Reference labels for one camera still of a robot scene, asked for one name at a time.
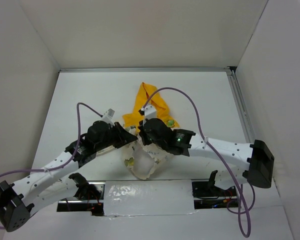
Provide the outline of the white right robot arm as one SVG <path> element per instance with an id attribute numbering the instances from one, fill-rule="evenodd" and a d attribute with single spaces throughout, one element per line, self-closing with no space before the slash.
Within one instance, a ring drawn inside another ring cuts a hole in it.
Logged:
<path id="1" fill-rule="evenodd" d="M 236 143 L 203 138 L 191 130 L 171 129 L 158 118 L 141 121 L 138 128 L 144 145 L 155 144 L 175 156 L 221 161 L 226 170 L 213 170 L 209 177 L 208 190 L 213 196 L 246 183 L 261 189 L 272 186 L 275 157 L 262 140 Z"/>

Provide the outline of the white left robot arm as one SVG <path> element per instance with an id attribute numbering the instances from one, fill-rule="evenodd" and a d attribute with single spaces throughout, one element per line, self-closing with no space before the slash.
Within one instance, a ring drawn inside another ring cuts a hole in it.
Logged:
<path id="1" fill-rule="evenodd" d="M 7 232 L 19 229 L 39 210 L 59 200 L 72 197 L 82 200 L 89 192 L 98 196 L 98 190 L 78 173 L 79 168 L 108 147 L 119 149 L 136 140 L 118 122 L 98 120 L 39 171 L 13 183 L 0 182 L 2 229 Z"/>

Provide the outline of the yellow and white kids jacket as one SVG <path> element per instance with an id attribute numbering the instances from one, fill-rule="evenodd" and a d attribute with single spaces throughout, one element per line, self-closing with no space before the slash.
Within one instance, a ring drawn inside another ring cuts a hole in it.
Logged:
<path id="1" fill-rule="evenodd" d="M 122 115 L 122 120 L 119 121 L 126 131 L 137 137 L 136 141 L 121 148 L 121 160 L 132 175 L 140 180 L 149 179 L 157 169 L 173 157 L 171 153 L 162 150 L 147 137 L 144 139 L 143 133 L 140 135 L 139 125 L 140 122 L 143 122 L 144 116 L 139 113 L 139 110 L 156 90 L 156 86 L 142 82 L 135 97 L 132 112 Z M 156 118 L 162 120 L 167 127 L 170 129 L 180 128 L 179 123 L 171 116 L 170 108 L 159 93 L 156 93 L 148 104 L 156 109 Z"/>

